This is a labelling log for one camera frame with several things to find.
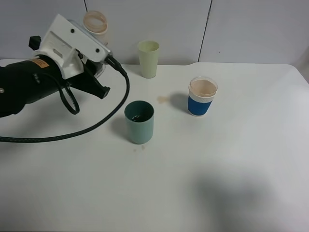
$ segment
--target white wall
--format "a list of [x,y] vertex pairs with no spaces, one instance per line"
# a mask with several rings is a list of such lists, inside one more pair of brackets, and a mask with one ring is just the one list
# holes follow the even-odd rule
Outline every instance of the white wall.
[[309,46],[309,0],[213,0],[200,61],[294,64]]
[[160,43],[161,64],[197,62],[210,0],[86,0],[109,23],[109,47],[122,63],[138,63],[137,43]]
[[43,37],[57,14],[82,22],[83,0],[1,0],[0,58],[30,58],[29,37]]

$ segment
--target white table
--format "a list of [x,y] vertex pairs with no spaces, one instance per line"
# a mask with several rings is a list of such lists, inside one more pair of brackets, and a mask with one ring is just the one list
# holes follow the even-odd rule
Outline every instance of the white table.
[[[1,60],[5,66],[12,60]],[[307,232],[309,85],[290,65],[158,66],[154,79],[124,66],[126,102],[155,109],[154,136],[126,139],[124,107],[86,135],[44,144],[0,143],[0,230],[102,232]],[[189,81],[216,80],[203,118],[186,112]],[[107,67],[100,100],[74,91],[71,115],[58,93],[0,119],[1,136],[84,129],[121,100],[123,77]],[[170,101],[159,103],[157,98]]]

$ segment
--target blue paper cup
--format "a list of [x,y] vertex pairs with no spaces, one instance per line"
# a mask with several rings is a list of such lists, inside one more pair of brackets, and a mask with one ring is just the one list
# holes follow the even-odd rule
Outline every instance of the blue paper cup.
[[217,83],[208,77],[196,77],[189,85],[188,110],[193,116],[203,116],[217,92]]

